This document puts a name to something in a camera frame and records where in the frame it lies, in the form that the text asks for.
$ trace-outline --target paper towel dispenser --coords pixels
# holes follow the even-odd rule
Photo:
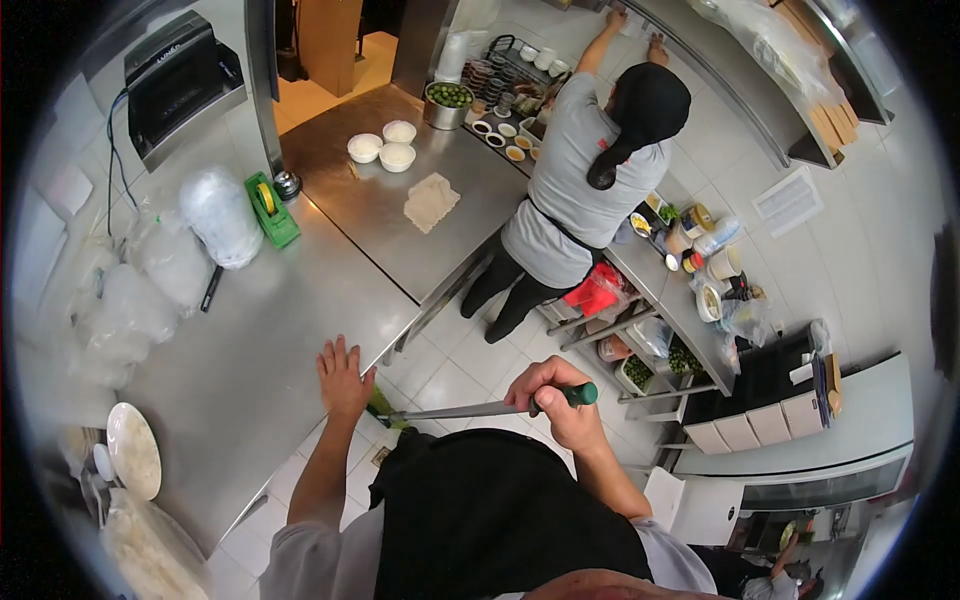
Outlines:
[[[148,171],[247,99],[237,55],[187,11],[124,57],[129,131]]]

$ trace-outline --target black apron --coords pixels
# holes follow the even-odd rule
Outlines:
[[[403,435],[371,498],[386,501],[376,600],[475,600],[582,568],[652,580],[630,521],[512,431]]]

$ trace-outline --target black pants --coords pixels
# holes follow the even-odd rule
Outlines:
[[[523,321],[527,313],[536,308],[538,304],[559,298],[577,287],[557,289],[543,285],[532,278],[503,248],[499,234],[497,234],[495,252],[493,262],[473,282],[470,291],[467,292],[467,297],[464,298],[463,305],[460,307],[460,314],[464,319],[469,319],[487,300],[510,287],[510,284],[518,276],[523,275],[523,278],[510,291],[507,303],[503,305],[503,310],[500,311],[500,316],[487,329],[484,339],[489,344],[507,337]]]

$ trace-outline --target dipping sauce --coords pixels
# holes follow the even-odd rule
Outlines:
[[[506,152],[507,152],[507,157],[509,157],[510,160],[520,161],[526,158],[523,151],[520,150],[517,146],[508,147]]]

